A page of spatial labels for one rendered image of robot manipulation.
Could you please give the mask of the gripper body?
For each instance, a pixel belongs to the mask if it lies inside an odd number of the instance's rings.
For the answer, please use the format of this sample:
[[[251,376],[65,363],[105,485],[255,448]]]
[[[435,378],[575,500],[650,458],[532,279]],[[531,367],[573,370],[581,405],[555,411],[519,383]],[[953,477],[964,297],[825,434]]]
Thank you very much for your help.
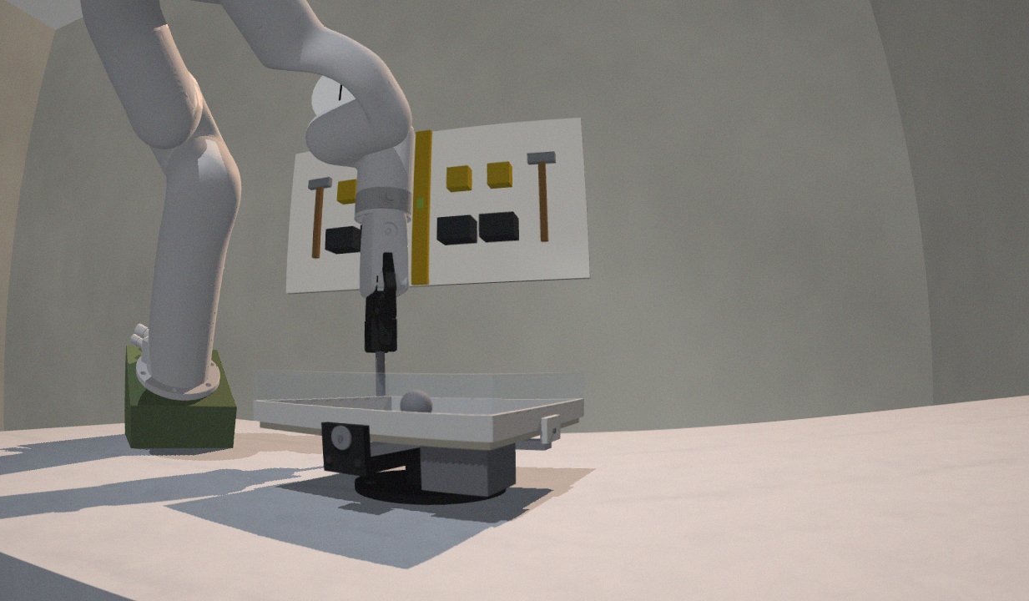
[[[410,288],[407,229],[407,222],[411,221],[410,213],[395,209],[359,210],[355,215],[355,221],[362,224],[361,257],[359,258],[359,293],[361,296],[366,298],[371,295],[376,286],[377,290],[384,290],[384,252],[391,252],[393,263],[395,263],[396,297],[405,293],[405,290]],[[391,238],[388,239],[388,237]],[[378,284],[376,282],[377,276]]]

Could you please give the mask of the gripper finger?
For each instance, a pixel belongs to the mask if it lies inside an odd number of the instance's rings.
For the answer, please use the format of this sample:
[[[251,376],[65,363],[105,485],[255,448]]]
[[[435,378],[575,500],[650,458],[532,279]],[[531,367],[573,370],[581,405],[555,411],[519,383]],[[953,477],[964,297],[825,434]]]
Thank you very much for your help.
[[[391,252],[383,254],[383,279],[384,290],[376,286],[372,292],[371,351],[396,351],[397,319],[392,319],[396,318],[396,275]]]
[[[366,297],[365,331],[366,331],[366,327],[371,322],[371,318],[374,318],[374,316],[372,316],[372,294],[369,295],[368,297]],[[366,342],[366,339],[365,339],[365,351],[368,351],[368,353],[376,353],[375,351],[371,351],[371,347],[368,345],[368,342]]]

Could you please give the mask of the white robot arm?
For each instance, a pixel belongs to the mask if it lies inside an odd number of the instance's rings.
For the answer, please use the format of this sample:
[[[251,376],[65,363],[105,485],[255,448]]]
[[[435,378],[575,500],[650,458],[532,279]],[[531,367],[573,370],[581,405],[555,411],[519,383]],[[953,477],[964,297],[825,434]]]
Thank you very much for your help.
[[[411,215],[411,110],[381,58],[325,28],[306,0],[191,1],[223,5],[267,68],[319,73],[349,90],[355,99],[317,114],[305,144],[316,160],[357,168],[355,215],[370,209]],[[80,2],[130,126],[150,145],[167,178],[150,327],[137,324],[130,337],[143,350],[137,378],[163,398],[205,398],[220,379],[210,357],[242,197],[240,172],[179,56],[159,0]]]

